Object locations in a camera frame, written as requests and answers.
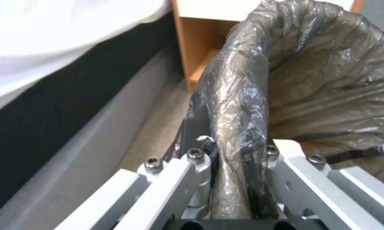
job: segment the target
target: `beige carpet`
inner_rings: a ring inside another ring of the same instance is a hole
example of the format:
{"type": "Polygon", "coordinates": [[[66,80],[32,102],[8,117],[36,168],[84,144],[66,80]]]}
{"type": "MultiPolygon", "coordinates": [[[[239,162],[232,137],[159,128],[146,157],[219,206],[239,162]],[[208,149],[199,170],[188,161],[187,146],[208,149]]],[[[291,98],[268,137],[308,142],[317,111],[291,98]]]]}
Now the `beige carpet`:
{"type": "Polygon", "coordinates": [[[183,74],[179,70],[158,96],[132,145],[126,151],[120,168],[136,171],[148,157],[163,156],[186,114],[189,98],[183,74]]]}

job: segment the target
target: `crumpled plastic bag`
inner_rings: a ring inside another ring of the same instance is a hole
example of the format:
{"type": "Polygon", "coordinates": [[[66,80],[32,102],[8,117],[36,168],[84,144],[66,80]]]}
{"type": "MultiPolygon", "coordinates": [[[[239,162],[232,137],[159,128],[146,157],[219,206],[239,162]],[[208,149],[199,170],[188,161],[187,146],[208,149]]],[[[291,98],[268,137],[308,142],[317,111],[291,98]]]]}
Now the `crumpled plastic bag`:
{"type": "Polygon", "coordinates": [[[220,150],[211,217],[275,217],[269,137],[323,156],[384,144],[384,32],[333,4],[265,0],[232,28],[186,116],[202,107],[220,150]]]}

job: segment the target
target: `hex socket bolt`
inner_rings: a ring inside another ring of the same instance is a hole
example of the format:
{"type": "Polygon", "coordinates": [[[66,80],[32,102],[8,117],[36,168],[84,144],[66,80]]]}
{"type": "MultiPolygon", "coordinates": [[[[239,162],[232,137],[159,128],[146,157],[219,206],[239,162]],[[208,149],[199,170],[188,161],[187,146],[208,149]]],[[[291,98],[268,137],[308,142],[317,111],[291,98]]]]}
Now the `hex socket bolt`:
{"type": "Polygon", "coordinates": [[[188,161],[194,165],[201,164],[205,161],[205,154],[200,149],[189,149],[186,154],[188,161]]]}
{"type": "Polygon", "coordinates": [[[319,154],[311,154],[307,156],[307,160],[318,170],[322,170],[327,163],[325,157],[320,156],[319,154]]]}
{"type": "Polygon", "coordinates": [[[145,171],[150,174],[160,173],[164,169],[162,159],[160,157],[151,157],[144,163],[145,171]]]}
{"type": "Polygon", "coordinates": [[[271,144],[268,144],[266,146],[266,153],[267,153],[268,160],[277,160],[278,155],[280,154],[277,147],[271,144]]]}

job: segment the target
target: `black mattress edge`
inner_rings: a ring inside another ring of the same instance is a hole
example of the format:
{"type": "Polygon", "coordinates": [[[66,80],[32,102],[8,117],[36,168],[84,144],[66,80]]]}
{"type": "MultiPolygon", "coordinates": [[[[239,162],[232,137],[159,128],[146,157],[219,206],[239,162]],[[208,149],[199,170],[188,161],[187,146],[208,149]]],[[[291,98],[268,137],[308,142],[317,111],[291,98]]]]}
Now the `black mattress edge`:
{"type": "Polygon", "coordinates": [[[96,45],[0,109],[0,208],[170,42],[172,12],[96,45]]]}

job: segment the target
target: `white cabinet top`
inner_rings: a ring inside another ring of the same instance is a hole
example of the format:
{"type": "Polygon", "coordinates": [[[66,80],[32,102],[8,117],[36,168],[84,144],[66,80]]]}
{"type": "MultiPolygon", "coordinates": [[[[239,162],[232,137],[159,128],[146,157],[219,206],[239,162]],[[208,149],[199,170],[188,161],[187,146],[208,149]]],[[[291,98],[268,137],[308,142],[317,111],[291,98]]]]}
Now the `white cabinet top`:
{"type": "MultiPolygon", "coordinates": [[[[242,21],[262,0],[177,0],[180,17],[242,21]]],[[[351,10],[354,0],[324,0],[351,10]]]]}

